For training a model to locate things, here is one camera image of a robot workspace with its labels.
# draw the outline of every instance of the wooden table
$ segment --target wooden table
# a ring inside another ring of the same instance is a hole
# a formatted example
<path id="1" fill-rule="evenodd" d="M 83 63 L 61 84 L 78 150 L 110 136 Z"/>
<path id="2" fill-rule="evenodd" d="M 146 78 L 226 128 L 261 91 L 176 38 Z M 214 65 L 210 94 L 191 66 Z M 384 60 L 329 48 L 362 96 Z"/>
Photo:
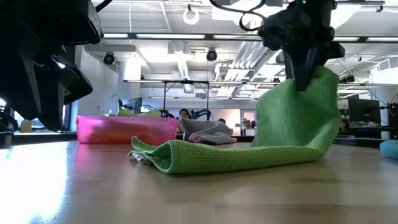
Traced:
<path id="1" fill-rule="evenodd" d="M 243 147 L 236 143 L 222 147 Z M 130 146 L 0 150 L 0 223 L 397 223 L 398 162 L 332 146 L 316 163 L 173 177 Z"/>

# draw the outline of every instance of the fluorescent light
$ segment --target fluorescent light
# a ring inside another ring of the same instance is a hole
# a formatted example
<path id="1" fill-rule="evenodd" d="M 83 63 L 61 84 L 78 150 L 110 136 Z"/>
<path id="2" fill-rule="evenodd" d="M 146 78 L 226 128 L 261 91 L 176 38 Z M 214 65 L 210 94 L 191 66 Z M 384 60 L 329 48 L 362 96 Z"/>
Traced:
<path id="1" fill-rule="evenodd" d="M 104 38 L 128 38 L 128 34 L 104 34 Z"/>
<path id="2" fill-rule="evenodd" d="M 129 83 L 162 83 L 162 80 L 123 80 Z"/>
<path id="3" fill-rule="evenodd" d="M 62 69 L 64 69 L 64 68 L 65 68 L 65 65 L 64 65 L 63 63 L 59 63 L 59 62 L 57 62 L 57 64 L 58 64 L 58 66 L 59 66 L 60 68 L 62 68 Z"/>
<path id="4" fill-rule="evenodd" d="M 209 84 L 243 84 L 244 82 L 233 82 L 233 81 L 209 81 Z"/>
<path id="5" fill-rule="evenodd" d="M 258 35 L 214 35 L 213 38 L 222 40 L 261 40 Z"/>
<path id="6" fill-rule="evenodd" d="M 358 41 L 359 37 L 335 37 L 333 40 L 341 42 Z"/>
<path id="7" fill-rule="evenodd" d="M 204 39 L 204 34 L 136 34 L 142 39 Z"/>
<path id="8" fill-rule="evenodd" d="M 398 37 L 369 37 L 366 41 L 398 42 Z"/>

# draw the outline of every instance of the security camera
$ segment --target security camera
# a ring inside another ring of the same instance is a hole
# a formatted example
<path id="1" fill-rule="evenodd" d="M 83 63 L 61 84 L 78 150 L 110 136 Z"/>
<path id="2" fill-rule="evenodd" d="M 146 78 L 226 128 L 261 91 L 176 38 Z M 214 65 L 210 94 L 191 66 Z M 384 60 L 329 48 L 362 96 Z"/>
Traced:
<path id="1" fill-rule="evenodd" d="M 215 49 L 209 49 L 209 52 L 207 52 L 206 59 L 209 62 L 214 62 L 215 60 L 217 60 L 216 50 Z"/>
<path id="2" fill-rule="evenodd" d="M 117 58 L 113 56 L 113 52 L 107 52 L 104 57 L 105 65 L 114 65 L 118 62 Z"/>

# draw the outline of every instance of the computer monitor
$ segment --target computer monitor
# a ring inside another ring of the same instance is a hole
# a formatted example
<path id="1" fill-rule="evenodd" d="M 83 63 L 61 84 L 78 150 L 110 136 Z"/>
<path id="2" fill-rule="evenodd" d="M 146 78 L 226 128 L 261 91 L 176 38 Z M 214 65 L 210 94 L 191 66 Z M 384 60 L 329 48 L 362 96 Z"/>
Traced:
<path id="1" fill-rule="evenodd" d="M 132 99 L 133 103 L 133 113 L 141 114 L 141 106 L 142 106 L 142 97 Z"/>
<path id="2" fill-rule="evenodd" d="M 349 119 L 352 121 L 381 124 L 380 103 L 378 100 L 348 99 L 348 111 Z"/>

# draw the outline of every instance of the gray cloth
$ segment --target gray cloth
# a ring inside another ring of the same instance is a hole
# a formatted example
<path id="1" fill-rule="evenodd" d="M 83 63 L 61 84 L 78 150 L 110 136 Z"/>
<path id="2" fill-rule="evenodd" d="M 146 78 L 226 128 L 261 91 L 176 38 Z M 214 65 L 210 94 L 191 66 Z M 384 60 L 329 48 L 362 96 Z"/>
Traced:
<path id="1" fill-rule="evenodd" d="M 220 121 L 195 121 L 179 119 L 180 128 L 184 131 L 183 139 L 195 143 L 228 144 L 236 142 L 231 138 L 233 131 Z"/>

